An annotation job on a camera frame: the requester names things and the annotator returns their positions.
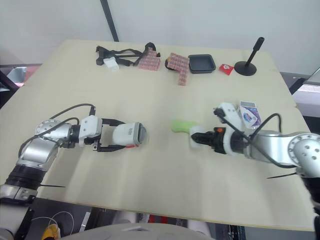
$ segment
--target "wooden table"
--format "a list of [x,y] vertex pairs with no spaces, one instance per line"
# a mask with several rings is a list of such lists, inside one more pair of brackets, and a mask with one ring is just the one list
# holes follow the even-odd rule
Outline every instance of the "wooden table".
[[[149,140],[137,148],[112,153],[92,146],[61,149],[40,198],[108,209],[153,213],[215,223],[313,229],[310,195],[298,176],[267,179],[293,170],[215,153],[210,147],[190,149],[189,136],[173,133],[173,119],[198,122],[206,130],[222,126],[213,108],[221,102],[255,102],[262,119],[280,113],[283,132],[309,131],[269,54],[259,51],[254,76],[218,69],[189,74],[186,86],[164,67],[171,52],[211,54],[217,65],[234,65],[250,50],[157,45],[158,71],[120,66],[110,72],[96,65],[96,46],[109,50],[143,50],[143,44],[68,40],[0,110],[0,183],[16,164],[20,144],[53,114],[79,103],[96,106],[96,115],[126,123],[141,122]],[[58,119],[87,116],[76,108]],[[265,129],[276,130],[272,120]]]

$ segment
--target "green object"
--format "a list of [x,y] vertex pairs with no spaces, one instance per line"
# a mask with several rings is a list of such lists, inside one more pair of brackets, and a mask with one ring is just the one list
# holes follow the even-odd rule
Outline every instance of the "green object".
[[174,133],[189,133],[189,129],[198,124],[195,121],[173,120],[171,130]]

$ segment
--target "white cable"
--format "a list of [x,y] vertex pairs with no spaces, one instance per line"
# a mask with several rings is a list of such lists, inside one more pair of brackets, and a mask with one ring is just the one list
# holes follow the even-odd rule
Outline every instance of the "white cable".
[[70,234],[69,234],[69,236],[70,236],[70,235],[73,233],[73,231],[74,231],[75,220],[74,220],[74,216],[73,216],[70,212],[68,212],[68,211],[60,211],[60,212],[57,212],[57,213],[56,213],[55,215],[53,215],[52,217],[49,217],[50,221],[49,221],[48,226],[50,226],[51,220],[55,221],[55,220],[54,220],[54,217],[55,217],[55,216],[57,216],[58,214],[62,214],[62,213],[69,214],[69,215],[71,216],[71,218],[72,218],[72,229],[71,229],[71,232],[70,232]]
[[54,223],[58,226],[58,223],[56,222],[56,220],[54,220],[54,219],[51,218],[51,217],[48,217],[48,216],[39,216],[39,217],[36,217],[36,218],[31,219],[31,221],[37,220],[37,219],[50,219],[49,225],[50,225],[50,222],[51,222],[51,221],[54,221]]

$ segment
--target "black cable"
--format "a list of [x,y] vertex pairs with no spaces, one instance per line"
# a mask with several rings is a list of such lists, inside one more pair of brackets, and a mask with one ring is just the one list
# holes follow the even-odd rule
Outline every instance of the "black cable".
[[79,123],[80,123],[79,118],[77,118],[77,117],[69,117],[68,119],[63,120],[62,122],[59,122],[57,125],[51,127],[50,129],[30,137],[28,140],[26,140],[24,143],[21,144],[19,152],[18,152],[18,158],[20,158],[22,150],[27,145],[27,143],[29,143],[33,139],[39,138],[39,137],[41,137],[41,136],[43,136],[43,135],[45,135],[47,133],[50,133],[52,130],[55,130],[55,129],[59,128],[60,126],[62,126],[63,124],[65,124],[66,122],[68,122],[70,120],[76,120],[77,125],[79,125]]
[[90,106],[91,109],[90,109],[89,115],[95,115],[96,107],[94,105],[92,105],[90,103],[81,103],[81,104],[77,104],[77,105],[71,106],[71,107],[69,107],[69,108],[57,113],[56,115],[53,115],[52,117],[50,117],[50,119],[54,119],[54,118],[60,116],[61,114],[64,114],[65,112],[70,111],[71,109],[75,109],[75,108],[78,108],[78,107],[81,107],[81,106]]
[[280,167],[280,168],[284,168],[284,169],[292,169],[292,168],[296,168],[296,166],[294,165],[282,165],[278,162],[276,162],[272,157],[270,157],[261,147],[259,147],[258,145],[256,145],[249,137],[247,137],[243,132],[241,132],[238,128],[236,128],[235,126],[233,126],[227,119],[225,119],[225,117],[223,115],[224,112],[221,108],[218,108],[216,110],[214,110],[214,114],[217,115],[219,118],[221,118],[226,124],[228,124],[234,131],[236,131],[238,134],[240,134],[245,140],[248,141],[249,144],[251,144],[252,146],[255,147],[255,149],[257,149],[266,159],[268,159],[271,163],[273,163],[274,165]]
[[270,119],[274,118],[274,117],[278,117],[279,118],[279,132],[281,133],[282,132],[282,129],[281,129],[281,116],[279,113],[274,113],[274,114],[271,114],[270,116],[268,116],[266,118],[266,120],[263,121],[263,123],[253,132],[253,134],[250,136],[250,139],[253,140],[254,137],[258,134],[258,132],[267,124],[267,122],[270,121]]
[[47,184],[40,184],[39,187],[65,188],[65,186],[60,186],[60,185],[47,185]]
[[292,176],[292,175],[297,175],[297,173],[294,172],[294,173],[289,173],[289,174],[280,175],[280,176],[271,176],[271,177],[267,177],[266,179],[277,179],[277,178],[282,178],[282,177],[287,177],[287,176]]

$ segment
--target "black tray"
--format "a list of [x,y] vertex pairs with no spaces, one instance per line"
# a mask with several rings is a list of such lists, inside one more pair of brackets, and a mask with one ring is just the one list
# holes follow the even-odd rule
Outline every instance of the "black tray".
[[189,55],[189,68],[193,74],[210,74],[216,69],[214,59],[210,54]]

